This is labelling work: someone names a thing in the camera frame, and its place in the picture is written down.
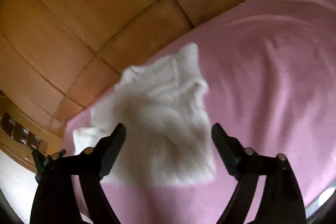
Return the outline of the white knitted sweater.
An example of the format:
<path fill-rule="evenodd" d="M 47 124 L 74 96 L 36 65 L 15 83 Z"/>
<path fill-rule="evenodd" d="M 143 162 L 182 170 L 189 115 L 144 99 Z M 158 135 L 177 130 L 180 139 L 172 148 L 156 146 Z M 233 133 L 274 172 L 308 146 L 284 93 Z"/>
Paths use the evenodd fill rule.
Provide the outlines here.
<path fill-rule="evenodd" d="M 203 100 L 208 91 L 195 43 L 150 65 L 128 67 L 113 91 L 91 108 L 91 125 L 73 131 L 75 152 L 95 146 L 121 123 L 126 139 L 105 182 L 211 182 L 217 168 Z"/>

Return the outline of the wooden side shelf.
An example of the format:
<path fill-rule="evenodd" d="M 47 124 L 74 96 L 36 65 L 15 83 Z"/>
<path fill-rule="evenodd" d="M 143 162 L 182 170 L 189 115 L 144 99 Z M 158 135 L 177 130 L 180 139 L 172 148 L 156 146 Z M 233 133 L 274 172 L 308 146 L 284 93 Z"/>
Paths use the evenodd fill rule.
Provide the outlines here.
<path fill-rule="evenodd" d="M 1 151 L 25 169 L 37 173 L 32 152 L 43 156 L 60 151 L 62 138 L 40 127 L 1 92 Z"/>

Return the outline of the pink bedspread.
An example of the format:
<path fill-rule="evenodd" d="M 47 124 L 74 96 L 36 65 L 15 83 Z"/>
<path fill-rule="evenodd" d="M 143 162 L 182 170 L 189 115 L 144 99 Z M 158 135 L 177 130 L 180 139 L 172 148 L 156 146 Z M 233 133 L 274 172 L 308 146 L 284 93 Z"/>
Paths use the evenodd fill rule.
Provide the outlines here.
<path fill-rule="evenodd" d="M 260 155 L 284 153 L 305 206 L 335 180 L 335 0 L 247 0 L 183 35 L 210 86 L 211 124 Z M 236 186 L 215 149 L 214 182 L 103 184 L 121 223 L 216 223 Z"/>

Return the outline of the wooden wardrobe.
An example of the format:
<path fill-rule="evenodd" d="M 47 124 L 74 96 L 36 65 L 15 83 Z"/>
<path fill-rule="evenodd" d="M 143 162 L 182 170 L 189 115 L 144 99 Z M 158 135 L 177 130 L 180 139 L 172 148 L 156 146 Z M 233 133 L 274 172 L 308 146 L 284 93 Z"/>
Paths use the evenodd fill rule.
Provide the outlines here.
<path fill-rule="evenodd" d="M 244 1 L 1 0 L 1 89 L 62 136 L 126 67 Z"/>

